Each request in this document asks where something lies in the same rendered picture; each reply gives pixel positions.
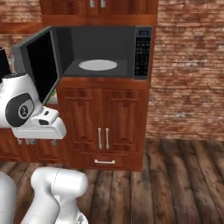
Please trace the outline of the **white microwave turntable plate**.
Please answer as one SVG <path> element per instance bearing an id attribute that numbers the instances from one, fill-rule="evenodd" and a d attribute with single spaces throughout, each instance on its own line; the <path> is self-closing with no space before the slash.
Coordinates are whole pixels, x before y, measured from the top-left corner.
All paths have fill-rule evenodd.
<path id="1" fill-rule="evenodd" d="M 117 68 L 117 63 L 107 59 L 91 59 L 82 61 L 79 68 L 87 71 L 108 71 Z"/>

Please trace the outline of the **brown wooden cupboard door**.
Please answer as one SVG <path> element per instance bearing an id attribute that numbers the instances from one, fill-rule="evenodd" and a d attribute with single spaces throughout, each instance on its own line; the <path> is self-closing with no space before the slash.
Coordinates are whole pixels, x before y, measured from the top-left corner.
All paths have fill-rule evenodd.
<path id="1" fill-rule="evenodd" d="M 100 150 L 96 92 L 89 88 L 62 88 L 59 105 L 66 125 L 69 149 Z"/>
<path id="2" fill-rule="evenodd" d="M 140 89 L 102 92 L 104 128 L 109 128 L 110 152 L 137 151 L 145 126 L 148 93 Z"/>

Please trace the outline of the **grey microwave oven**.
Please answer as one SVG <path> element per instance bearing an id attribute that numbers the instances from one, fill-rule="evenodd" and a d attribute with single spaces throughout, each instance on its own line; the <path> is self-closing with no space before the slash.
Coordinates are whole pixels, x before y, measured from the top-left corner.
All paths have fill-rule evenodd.
<path id="1" fill-rule="evenodd" d="M 114 77 L 146 80 L 150 71 L 150 26 L 56 26 L 60 74 L 64 77 Z M 117 68 L 87 71 L 86 60 L 112 60 Z"/>

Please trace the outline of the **microwave door with black window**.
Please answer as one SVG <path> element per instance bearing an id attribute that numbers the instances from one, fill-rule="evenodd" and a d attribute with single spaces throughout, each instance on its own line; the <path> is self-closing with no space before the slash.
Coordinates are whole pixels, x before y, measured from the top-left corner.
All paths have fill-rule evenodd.
<path id="1" fill-rule="evenodd" d="M 45 105 L 60 81 L 53 28 L 48 26 L 16 43 L 11 52 L 15 70 L 31 76 L 38 98 Z"/>

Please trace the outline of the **brown wooden wall shelf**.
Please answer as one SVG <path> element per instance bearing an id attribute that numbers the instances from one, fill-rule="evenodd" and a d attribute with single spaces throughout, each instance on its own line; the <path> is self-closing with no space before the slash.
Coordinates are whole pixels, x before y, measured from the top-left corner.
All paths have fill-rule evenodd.
<path id="1" fill-rule="evenodd" d="M 41 22 L 0 23 L 0 34 L 32 34 L 43 28 Z"/>

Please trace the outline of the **brown wooden counter cupboards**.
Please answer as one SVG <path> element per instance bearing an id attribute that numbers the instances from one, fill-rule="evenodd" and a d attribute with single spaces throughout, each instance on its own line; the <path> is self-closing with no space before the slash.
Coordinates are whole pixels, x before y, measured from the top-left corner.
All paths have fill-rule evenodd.
<path id="1" fill-rule="evenodd" d="M 33 162 L 67 165 L 64 143 L 53 145 L 51 140 L 36 140 L 35 144 L 17 139 L 11 129 L 0 129 L 0 161 Z"/>

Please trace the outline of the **brown wooden wall cupboard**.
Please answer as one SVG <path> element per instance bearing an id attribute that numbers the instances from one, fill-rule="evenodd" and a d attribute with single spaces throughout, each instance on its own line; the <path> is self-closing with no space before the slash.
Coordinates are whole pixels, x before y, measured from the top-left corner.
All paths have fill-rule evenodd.
<path id="1" fill-rule="evenodd" d="M 39 0 L 44 26 L 156 25 L 158 0 Z"/>

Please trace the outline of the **brown wooden drawer front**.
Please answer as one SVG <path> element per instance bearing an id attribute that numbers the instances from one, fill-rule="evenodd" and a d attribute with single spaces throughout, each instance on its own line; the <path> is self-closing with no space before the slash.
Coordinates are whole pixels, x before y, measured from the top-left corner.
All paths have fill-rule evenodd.
<path id="1" fill-rule="evenodd" d="M 108 153 L 90 153 L 85 152 L 82 153 L 83 162 L 86 168 L 93 168 L 93 169 L 122 169 L 123 162 L 126 155 L 123 154 L 108 154 Z M 115 160 L 115 164 L 95 164 L 94 160 L 98 159 L 101 161 L 111 161 Z"/>

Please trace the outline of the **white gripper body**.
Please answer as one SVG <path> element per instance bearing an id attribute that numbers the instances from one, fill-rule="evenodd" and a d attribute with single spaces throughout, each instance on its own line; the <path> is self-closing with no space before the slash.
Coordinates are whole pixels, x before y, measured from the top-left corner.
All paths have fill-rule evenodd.
<path id="1" fill-rule="evenodd" d="M 51 125 L 41 125 L 30 128 L 13 128 L 12 132 L 16 138 L 24 139 L 63 139 L 67 129 L 62 119 L 58 117 Z"/>

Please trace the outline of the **brown wooden base cabinet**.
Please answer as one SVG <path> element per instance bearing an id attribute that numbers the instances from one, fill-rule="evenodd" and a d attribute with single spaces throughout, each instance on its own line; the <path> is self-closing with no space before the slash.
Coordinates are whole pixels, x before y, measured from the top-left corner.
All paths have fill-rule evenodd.
<path id="1" fill-rule="evenodd" d="M 144 139 L 146 131 L 146 120 L 148 111 L 148 100 L 149 100 L 149 83 L 144 80 L 132 80 L 132 79 L 122 79 L 122 78 L 71 78 L 66 77 L 61 79 L 59 85 L 57 86 L 57 95 L 59 100 L 59 112 L 60 109 L 60 97 L 59 93 L 62 88 L 89 88 L 96 92 L 97 100 L 97 117 L 98 117 L 98 127 L 101 128 L 101 143 L 102 149 L 95 151 L 80 151 L 80 150 L 70 150 L 67 137 L 65 140 L 68 161 L 73 168 L 86 168 L 83 162 L 82 153 L 108 153 L 108 154 L 123 154 L 127 157 L 123 162 L 122 169 L 115 170 L 125 170 L 125 171 L 139 171 L 142 169 L 143 164 L 143 154 L 144 154 Z M 110 152 L 106 150 L 105 146 L 105 128 L 103 121 L 103 102 L 102 102 L 102 92 L 104 90 L 124 90 L 124 89 L 140 89 L 148 93 L 147 104 L 146 104 L 146 118 L 145 126 L 142 131 L 142 135 L 138 138 L 138 144 L 136 151 L 133 152 Z"/>

